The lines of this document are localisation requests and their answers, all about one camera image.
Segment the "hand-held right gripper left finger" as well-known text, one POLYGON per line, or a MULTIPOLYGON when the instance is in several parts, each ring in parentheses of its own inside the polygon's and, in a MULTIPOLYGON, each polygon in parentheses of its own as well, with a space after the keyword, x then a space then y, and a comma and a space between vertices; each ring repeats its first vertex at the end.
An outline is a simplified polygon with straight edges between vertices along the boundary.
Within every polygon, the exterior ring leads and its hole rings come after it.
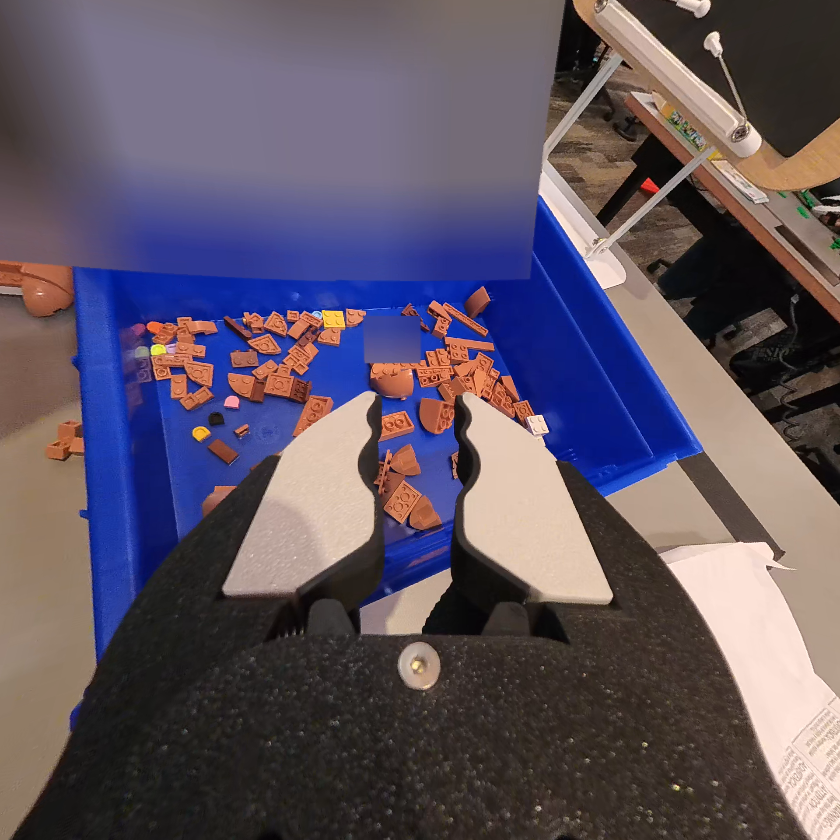
POLYGON ((359 607, 384 570, 382 399, 363 392, 283 451, 223 585, 228 598, 359 607))

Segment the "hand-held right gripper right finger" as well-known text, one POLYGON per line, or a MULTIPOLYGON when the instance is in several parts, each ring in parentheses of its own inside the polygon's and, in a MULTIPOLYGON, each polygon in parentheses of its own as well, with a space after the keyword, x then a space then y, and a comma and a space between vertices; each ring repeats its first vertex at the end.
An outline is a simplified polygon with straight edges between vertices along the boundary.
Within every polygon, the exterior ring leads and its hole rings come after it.
POLYGON ((502 602, 606 606, 613 590, 558 461, 471 393, 455 404, 458 477, 451 575, 480 610, 502 602))

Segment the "pile of brown lego pieces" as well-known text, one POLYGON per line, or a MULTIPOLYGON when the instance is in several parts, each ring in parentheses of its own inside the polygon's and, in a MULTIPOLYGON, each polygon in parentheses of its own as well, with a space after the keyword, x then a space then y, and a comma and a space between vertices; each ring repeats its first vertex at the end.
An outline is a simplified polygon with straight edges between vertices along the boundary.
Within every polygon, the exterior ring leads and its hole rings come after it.
MULTIPOLYGON (((488 355, 494 345, 464 335, 470 330, 487 336, 487 328, 470 312, 433 301, 425 319, 407 304, 399 315, 377 314, 364 326, 366 310, 342 310, 343 330, 323 329, 311 311, 273 311, 266 316, 245 311, 241 319, 224 318, 244 344, 229 354, 233 370, 227 376, 240 409, 244 401, 262 403, 267 396, 302 405, 291 441, 269 455, 269 478, 282 451, 302 432, 359 394, 373 392, 381 398, 381 418, 407 425, 405 432, 380 435, 374 479, 380 503, 385 505, 392 489, 401 484, 423 498, 421 507, 404 520, 384 513, 382 517, 392 519, 400 530, 425 532, 446 523, 454 528, 456 499, 463 486, 454 423, 441 434, 431 434, 418 419, 420 403, 426 398, 455 403, 458 396, 472 392, 521 427, 525 417, 533 415, 530 403, 518 398, 509 377, 494 370, 488 355)), ((145 324, 140 333, 148 333, 145 324)), ((162 324, 160 333, 149 333, 154 378, 168 382, 171 398, 193 411, 214 398, 209 388, 214 366, 207 363, 202 337, 216 333, 217 326, 188 317, 162 324)))

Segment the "blue plastic bin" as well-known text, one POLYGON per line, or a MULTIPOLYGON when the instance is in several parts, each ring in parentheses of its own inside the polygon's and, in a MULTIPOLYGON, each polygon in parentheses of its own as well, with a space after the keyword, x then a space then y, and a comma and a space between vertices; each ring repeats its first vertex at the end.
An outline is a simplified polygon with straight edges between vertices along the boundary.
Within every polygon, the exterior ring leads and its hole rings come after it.
MULTIPOLYGON (((544 202, 539 202, 529 279, 486 284, 479 322, 488 355, 549 427, 553 455, 604 496, 701 451, 697 437, 644 353, 544 202)), ((201 518, 215 486, 235 485, 290 441, 302 405, 267 396, 244 401, 213 432, 232 447, 227 465, 193 429, 224 411, 233 392, 229 354, 244 347, 224 324, 245 311, 366 310, 425 319, 436 301, 462 309, 478 280, 418 278, 279 280, 76 269, 77 369, 85 438, 87 519, 96 656, 152 573, 201 518), (193 411, 151 369, 147 322, 210 321, 202 337, 214 367, 213 399, 193 411)))

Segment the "brown lego assembly white plates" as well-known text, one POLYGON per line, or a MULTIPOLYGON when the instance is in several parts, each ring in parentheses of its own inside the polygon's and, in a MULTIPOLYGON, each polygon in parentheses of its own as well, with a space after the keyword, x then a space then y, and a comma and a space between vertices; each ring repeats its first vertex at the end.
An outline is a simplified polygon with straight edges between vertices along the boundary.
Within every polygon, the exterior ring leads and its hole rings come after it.
POLYGON ((1 292, 21 296, 33 317, 52 316, 74 301, 72 268, 2 260, 1 292))

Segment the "black tape strip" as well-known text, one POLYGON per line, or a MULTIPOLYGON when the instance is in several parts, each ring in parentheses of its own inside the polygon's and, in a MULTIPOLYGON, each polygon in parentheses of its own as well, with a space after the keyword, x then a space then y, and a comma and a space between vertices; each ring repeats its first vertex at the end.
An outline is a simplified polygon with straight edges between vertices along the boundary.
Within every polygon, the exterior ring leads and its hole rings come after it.
POLYGON ((785 551, 708 454, 701 452, 683 458, 678 465, 735 541, 766 543, 773 552, 773 561, 782 560, 785 551))

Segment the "white printed paper sheet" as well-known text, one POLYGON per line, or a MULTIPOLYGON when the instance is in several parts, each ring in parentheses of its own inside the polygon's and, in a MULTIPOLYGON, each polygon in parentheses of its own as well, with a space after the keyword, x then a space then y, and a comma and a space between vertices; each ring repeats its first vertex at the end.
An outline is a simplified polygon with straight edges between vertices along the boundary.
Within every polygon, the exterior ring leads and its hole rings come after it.
POLYGON ((660 554, 728 662, 759 743, 810 838, 839 838, 839 699, 814 671, 765 542, 660 554))

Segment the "wooden background desk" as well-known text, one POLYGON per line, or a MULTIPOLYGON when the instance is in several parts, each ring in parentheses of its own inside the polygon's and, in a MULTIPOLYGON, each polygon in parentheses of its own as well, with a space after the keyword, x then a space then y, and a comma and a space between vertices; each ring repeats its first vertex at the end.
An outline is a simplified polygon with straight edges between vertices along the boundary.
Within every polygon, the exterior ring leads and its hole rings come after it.
MULTIPOLYGON (((679 163, 678 168, 687 165, 697 152, 689 141, 681 136, 658 112, 654 98, 641 91, 626 95, 625 105, 638 118, 651 137, 656 138, 679 163)), ((606 225, 627 204, 642 182, 652 175, 643 175, 644 168, 636 164, 611 198, 596 215, 606 225)), ((784 196, 772 193, 769 187, 762 187, 768 201, 762 204, 751 202, 719 170, 705 163, 693 172, 699 184, 735 217, 751 236, 780 263, 799 284, 837 322, 839 321, 838 249, 831 249, 835 234, 823 226, 807 211, 792 192, 784 196)))

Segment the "white booklet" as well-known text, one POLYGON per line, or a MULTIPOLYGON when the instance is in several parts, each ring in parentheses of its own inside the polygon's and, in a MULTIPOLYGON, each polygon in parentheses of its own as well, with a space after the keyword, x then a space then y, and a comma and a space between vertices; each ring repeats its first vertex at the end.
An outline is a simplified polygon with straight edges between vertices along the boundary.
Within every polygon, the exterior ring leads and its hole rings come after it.
POLYGON ((745 178, 729 161, 723 158, 713 158, 710 164, 718 173, 735 187, 753 204, 766 204, 770 199, 767 194, 745 178))

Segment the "green printed box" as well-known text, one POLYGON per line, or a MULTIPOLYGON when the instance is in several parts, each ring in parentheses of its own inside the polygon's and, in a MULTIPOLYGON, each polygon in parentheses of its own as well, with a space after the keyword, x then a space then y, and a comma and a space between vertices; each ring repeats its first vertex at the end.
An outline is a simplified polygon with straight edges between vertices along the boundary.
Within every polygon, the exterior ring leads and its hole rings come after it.
POLYGON ((652 92, 652 97, 654 105, 664 121, 697 152, 702 152, 709 146, 707 139, 671 103, 656 91, 652 92))

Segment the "black panel wooden rim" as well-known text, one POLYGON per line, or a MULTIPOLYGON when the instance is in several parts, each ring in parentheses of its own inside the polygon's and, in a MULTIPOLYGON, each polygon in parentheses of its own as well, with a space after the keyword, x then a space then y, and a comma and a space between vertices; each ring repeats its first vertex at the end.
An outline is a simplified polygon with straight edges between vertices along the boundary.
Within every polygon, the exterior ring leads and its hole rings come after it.
POLYGON ((656 39, 734 106, 718 59, 704 40, 718 32, 722 58, 752 126, 785 159, 770 185, 783 190, 838 182, 838 142, 804 153, 839 117, 838 1, 712 1, 697 18, 675 2, 623 2, 656 39))

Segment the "small brown lego bracket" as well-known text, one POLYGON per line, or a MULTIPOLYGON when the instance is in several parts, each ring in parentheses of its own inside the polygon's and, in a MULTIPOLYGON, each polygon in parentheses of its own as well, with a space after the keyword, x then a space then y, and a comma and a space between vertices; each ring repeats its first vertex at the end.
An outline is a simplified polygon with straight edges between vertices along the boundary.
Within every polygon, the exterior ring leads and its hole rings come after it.
POLYGON ((73 455, 82 456, 85 453, 83 426, 81 421, 65 421, 59 423, 56 429, 56 440, 45 448, 48 459, 65 461, 73 455))

